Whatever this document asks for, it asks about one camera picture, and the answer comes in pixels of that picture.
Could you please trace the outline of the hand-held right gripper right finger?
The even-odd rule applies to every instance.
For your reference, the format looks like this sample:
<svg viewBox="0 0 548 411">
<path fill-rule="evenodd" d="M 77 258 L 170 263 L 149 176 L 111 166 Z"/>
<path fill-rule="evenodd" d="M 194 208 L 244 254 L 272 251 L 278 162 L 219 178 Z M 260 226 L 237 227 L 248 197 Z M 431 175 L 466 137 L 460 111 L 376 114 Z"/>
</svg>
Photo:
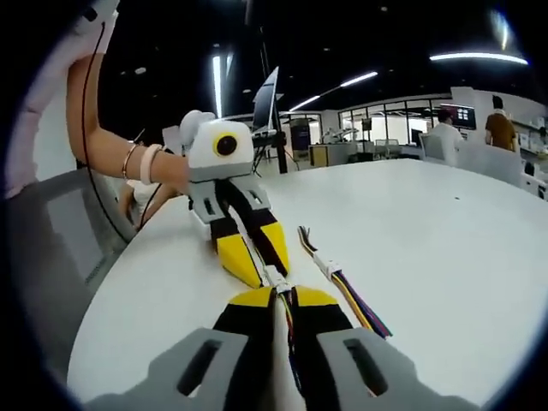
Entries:
<svg viewBox="0 0 548 411">
<path fill-rule="evenodd" d="M 324 291 L 293 291 L 295 364 L 308 410 L 475 410 L 423 384 L 414 363 L 367 328 L 354 328 Z"/>
</svg>

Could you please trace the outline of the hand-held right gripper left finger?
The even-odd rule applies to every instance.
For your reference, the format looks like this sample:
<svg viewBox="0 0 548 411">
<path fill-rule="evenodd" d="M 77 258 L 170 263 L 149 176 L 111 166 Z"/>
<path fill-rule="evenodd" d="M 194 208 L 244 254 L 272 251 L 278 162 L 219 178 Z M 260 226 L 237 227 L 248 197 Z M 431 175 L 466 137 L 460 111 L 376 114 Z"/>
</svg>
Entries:
<svg viewBox="0 0 548 411">
<path fill-rule="evenodd" d="M 214 328 L 192 331 L 153 359 L 146 378 L 86 410 L 257 410 L 271 372 L 271 287 L 232 299 Z"/>
</svg>

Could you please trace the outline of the person's left hand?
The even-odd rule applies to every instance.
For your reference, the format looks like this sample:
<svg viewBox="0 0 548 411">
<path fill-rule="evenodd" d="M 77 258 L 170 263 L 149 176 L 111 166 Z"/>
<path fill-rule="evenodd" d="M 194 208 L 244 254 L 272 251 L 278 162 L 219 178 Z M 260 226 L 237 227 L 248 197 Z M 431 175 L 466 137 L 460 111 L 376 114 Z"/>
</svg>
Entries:
<svg viewBox="0 0 548 411">
<path fill-rule="evenodd" d="M 160 161 L 161 183 L 168 198 L 179 194 L 188 194 L 189 167 L 188 159 L 175 154 L 163 154 Z"/>
</svg>

